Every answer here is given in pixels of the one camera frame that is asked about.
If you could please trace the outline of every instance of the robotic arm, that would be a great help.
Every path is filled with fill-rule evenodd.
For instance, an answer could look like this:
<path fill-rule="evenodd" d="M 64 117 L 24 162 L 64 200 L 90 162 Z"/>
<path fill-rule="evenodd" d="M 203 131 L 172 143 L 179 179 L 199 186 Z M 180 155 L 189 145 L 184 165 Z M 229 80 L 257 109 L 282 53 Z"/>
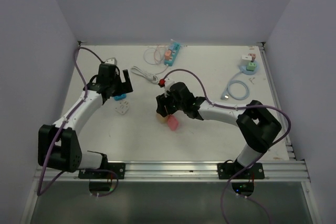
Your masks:
<path fill-rule="evenodd" d="M 184 83 L 175 83 L 170 78 L 161 80 L 159 86 L 165 88 L 165 92 L 156 97 L 158 107 L 156 112 L 162 117 L 181 110 L 192 119 L 215 120 L 239 127 L 246 145 L 234 161 L 234 165 L 230 166 L 231 171 L 228 172 L 230 174 L 240 171 L 261 154 L 266 153 L 281 131 L 281 124 L 266 108 L 247 110 L 219 108 L 211 105 L 205 97 L 194 97 Z M 216 104 L 238 107 L 236 104 Z M 239 106 L 250 105 L 261 105 L 261 103 L 253 100 L 250 104 Z"/>
<path fill-rule="evenodd" d="M 87 84 L 86 99 L 85 91 L 83 91 L 79 100 L 63 117 L 54 124 L 43 125 L 39 129 L 38 164 L 40 166 L 43 166 L 51 142 L 64 124 L 66 116 L 83 100 L 83 103 L 65 122 L 57 139 L 57 142 L 60 141 L 60 145 L 53 147 L 47 167 L 65 172 L 75 172 L 78 169 L 85 168 L 105 169 L 108 164 L 107 156 L 90 151 L 83 153 L 77 136 L 93 113 L 104 105 L 109 98 L 133 91 L 128 71 L 123 70 L 123 74 L 125 82 L 121 81 L 120 70 L 115 58 L 101 63 L 98 74 L 93 76 Z"/>

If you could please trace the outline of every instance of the white table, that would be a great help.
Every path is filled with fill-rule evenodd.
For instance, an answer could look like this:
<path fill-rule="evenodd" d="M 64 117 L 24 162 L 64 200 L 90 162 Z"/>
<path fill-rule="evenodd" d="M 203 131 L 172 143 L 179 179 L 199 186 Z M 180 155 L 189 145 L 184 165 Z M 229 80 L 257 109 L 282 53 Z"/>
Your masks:
<path fill-rule="evenodd" d="M 88 46 L 103 60 L 116 57 L 120 70 L 135 65 L 148 72 L 156 73 L 164 66 L 152 66 L 143 60 L 143 53 L 150 46 Z M 254 76 L 241 74 L 238 79 L 250 87 L 250 97 L 263 104 L 274 105 L 264 64 L 258 47 L 247 46 L 187 46 L 180 53 L 171 69 L 185 68 L 197 74 L 205 85 L 211 100 L 221 101 L 221 93 L 227 81 L 238 72 L 242 54 L 255 53 L 260 69 Z M 148 61 L 153 55 L 148 52 Z M 91 53 L 81 50 L 78 65 L 88 81 L 98 73 L 99 61 Z M 235 159 L 245 145 L 239 128 L 215 121 L 199 121 L 177 112 L 179 128 L 173 132 L 155 117 L 155 97 L 163 93 L 157 85 L 130 72 L 134 91 L 127 94 L 130 109 L 125 115 L 114 110 L 116 101 L 109 99 L 87 122 L 79 134 L 82 151 L 106 153 L 113 161 L 225 161 Z M 195 96 L 203 96 L 202 89 L 188 73 L 171 75 L 175 81 L 184 82 Z M 83 84 L 76 71 L 73 72 L 63 113 L 79 98 Z M 241 95 L 245 89 L 233 85 L 232 91 Z M 284 142 L 272 147 L 262 158 L 265 161 L 288 160 Z"/>

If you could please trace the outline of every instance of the green plug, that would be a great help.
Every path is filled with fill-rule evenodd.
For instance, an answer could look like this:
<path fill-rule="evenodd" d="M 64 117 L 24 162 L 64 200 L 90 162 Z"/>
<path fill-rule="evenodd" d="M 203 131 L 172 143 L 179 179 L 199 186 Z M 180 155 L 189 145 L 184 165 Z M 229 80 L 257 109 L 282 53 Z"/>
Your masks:
<path fill-rule="evenodd" d="M 246 66 L 246 70 L 247 71 L 254 71 L 257 67 L 257 64 L 255 64 L 254 62 L 249 62 Z"/>

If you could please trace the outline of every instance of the blue cable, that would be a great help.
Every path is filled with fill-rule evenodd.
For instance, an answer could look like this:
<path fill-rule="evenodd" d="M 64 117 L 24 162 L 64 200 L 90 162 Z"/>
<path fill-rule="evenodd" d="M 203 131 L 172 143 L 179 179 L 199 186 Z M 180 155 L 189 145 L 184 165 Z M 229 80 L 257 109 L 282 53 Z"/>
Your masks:
<path fill-rule="evenodd" d="M 225 90 L 223 91 L 223 93 L 222 93 L 222 96 L 220 97 L 222 100 L 226 100 L 226 98 L 225 98 L 225 96 L 228 94 L 229 96 L 231 96 L 232 98 L 234 98 L 234 99 L 236 99 L 236 100 L 239 100 L 239 101 L 241 101 L 241 100 L 245 100 L 246 98 L 248 98 L 249 97 L 249 95 L 250 95 L 250 88 L 248 87 L 248 85 L 245 83 L 245 82 L 243 82 L 243 81 L 239 81 L 239 80 L 234 80 L 239 74 L 241 74 L 242 73 L 242 71 L 239 71 L 238 73 L 236 73 L 230 80 L 229 80 L 229 82 L 227 83 L 227 86 L 226 86 L 226 88 L 225 88 Z M 244 88 L 245 88 L 245 94 L 242 96 L 242 97 L 237 97 L 237 96 L 235 96 L 234 94 L 232 94 L 232 92 L 230 91 L 230 86 L 232 85 L 232 84 L 235 84 L 235 83 L 237 83 L 237 84 L 241 84 Z"/>

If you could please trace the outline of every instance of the blue extension cord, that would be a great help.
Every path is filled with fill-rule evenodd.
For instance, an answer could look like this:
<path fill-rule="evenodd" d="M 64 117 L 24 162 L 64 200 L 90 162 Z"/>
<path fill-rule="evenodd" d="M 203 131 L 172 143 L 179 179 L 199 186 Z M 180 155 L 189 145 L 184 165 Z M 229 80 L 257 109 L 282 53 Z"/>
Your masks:
<path fill-rule="evenodd" d="M 248 71 L 246 69 L 246 66 L 239 66 L 240 71 L 238 73 L 236 73 L 227 83 L 226 88 L 224 89 L 222 96 L 220 97 L 222 100 L 227 100 L 225 96 L 229 95 L 231 96 L 233 99 L 236 99 L 238 101 L 242 101 L 245 100 L 246 98 L 249 97 L 250 95 L 250 88 L 248 87 L 248 85 L 243 82 L 243 81 L 239 81 L 239 80 L 234 80 L 239 74 L 243 73 L 246 74 L 248 76 L 252 76 L 254 75 L 258 70 L 259 70 L 259 64 L 258 62 L 255 60 L 254 63 L 257 65 L 256 69 L 254 71 Z M 232 84 L 241 84 L 244 88 L 245 88 L 245 94 L 242 97 L 237 97 L 234 94 L 232 94 L 232 92 L 230 91 L 230 86 Z"/>

